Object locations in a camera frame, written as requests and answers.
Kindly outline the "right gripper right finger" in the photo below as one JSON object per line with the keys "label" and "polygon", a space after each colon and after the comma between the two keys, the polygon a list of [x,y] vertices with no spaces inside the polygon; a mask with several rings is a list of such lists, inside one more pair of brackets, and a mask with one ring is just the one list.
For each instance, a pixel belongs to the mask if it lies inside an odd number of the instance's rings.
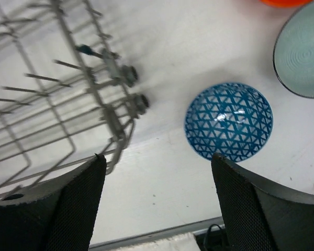
{"label": "right gripper right finger", "polygon": [[314,195],[220,154],[211,168],[231,250],[314,250]]}

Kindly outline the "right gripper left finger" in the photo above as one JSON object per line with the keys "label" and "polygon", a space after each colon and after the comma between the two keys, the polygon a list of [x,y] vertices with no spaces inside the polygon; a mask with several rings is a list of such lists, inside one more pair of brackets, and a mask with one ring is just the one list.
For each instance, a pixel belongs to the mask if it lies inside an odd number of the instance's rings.
{"label": "right gripper left finger", "polygon": [[0,200],[0,250],[88,250],[106,177],[96,155]]}

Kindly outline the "red patterned white bowl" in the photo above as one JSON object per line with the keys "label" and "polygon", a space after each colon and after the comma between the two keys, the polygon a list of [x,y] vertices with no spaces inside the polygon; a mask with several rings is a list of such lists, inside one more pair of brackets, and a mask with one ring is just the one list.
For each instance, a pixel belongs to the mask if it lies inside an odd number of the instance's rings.
{"label": "red patterned white bowl", "polygon": [[200,92],[188,106],[184,133],[201,157],[221,154],[233,162],[257,154],[273,130],[273,112],[267,99],[243,83],[220,83]]}

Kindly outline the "grey wire dish rack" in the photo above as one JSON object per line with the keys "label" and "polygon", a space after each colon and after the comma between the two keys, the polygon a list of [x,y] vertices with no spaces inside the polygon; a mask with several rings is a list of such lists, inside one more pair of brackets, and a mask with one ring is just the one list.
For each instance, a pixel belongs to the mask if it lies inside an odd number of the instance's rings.
{"label": "grey wire dish rack", "polygon": [[0,1],[0,200],[95,152],[111,174],[149,101],[91,1]]}

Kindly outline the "pale green ceramic bowl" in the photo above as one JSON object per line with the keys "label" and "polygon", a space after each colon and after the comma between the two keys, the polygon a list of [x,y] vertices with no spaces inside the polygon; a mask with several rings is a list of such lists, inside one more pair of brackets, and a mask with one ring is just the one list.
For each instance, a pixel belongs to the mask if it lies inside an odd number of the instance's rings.
{"label": "pale green ceramic bowl", "polygon": [[283,25],[274,45],[273,67],[290,92],[314,99],[314,1]]}

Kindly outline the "orange plastic bowl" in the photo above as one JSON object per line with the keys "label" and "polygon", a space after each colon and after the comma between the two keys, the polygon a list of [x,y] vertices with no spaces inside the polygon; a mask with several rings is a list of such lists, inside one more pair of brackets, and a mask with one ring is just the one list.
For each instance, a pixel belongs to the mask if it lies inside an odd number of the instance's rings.
{"label": "orange plastic bowl", "polygon": [[290,8],[308,4],[312,0],[261,0],[261,2],[272,7]]}

